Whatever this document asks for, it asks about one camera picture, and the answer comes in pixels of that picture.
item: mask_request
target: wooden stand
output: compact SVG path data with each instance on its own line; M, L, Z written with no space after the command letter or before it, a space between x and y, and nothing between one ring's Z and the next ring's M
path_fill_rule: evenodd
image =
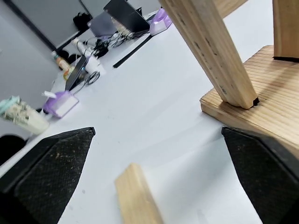
M299 64L274 60L273 46L266 46L244 67L258 94L258 106L234 107L213 89L200 100L202 111L229 126L273 136L299 159Z
M245 67L216 10L221 0L160 1L214 86L202 111L271 135L299 158L299 65L273 59L299 58L299 1L273 0L275 50L262 48Z

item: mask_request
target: laptop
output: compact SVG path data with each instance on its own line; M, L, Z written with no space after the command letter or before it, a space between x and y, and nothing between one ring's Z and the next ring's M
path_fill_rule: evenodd
M96 37L112 36L117 31L115 25L111 21L111 15L105 11L93 18L88 23L88 26Z
M87 58L84 56L81 56L79 62L77 63L73 72L70 74L69 78L66 81L65 90L71 91L79 83L84 81L84 78L86 75L85 66L87 65L87 63L88 63Z
M150 24L125 0L110 0L104 11L133 33L150 29Z

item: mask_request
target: clear plastic cup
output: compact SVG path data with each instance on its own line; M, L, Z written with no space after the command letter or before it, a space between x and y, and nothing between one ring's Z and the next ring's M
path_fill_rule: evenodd
M0 102L0 117L13 122L33 134L41 134L50 123L20 97L11 97Z

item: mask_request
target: purple container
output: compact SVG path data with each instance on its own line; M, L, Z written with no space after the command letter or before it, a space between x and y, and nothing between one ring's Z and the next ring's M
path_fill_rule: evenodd
M69 91L57 92L55 95L55 99L49 98L47 100L43 109L58 118L66 115L79 102Z
M163 8L159 9L155 15L152 23L150 24L149 32L152 36L167 30L172 24L171 19Z

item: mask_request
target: pine wood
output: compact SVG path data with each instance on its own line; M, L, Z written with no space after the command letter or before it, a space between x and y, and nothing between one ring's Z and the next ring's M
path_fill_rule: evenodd
M124 224L163 223L139 165L130 164L115 186Z
M211 0L160 0L224 102L249 109L257 94Z
M201 109L229 126L275 137L299 159L299 64L272 57L273 46L266 46L244 63L258 106L233 107L213 89L200 100Z
M246 1L247 0L214 0L214 3L220 13L220 16L225 18Z
M299 58L299 1L273 0L274 56Z

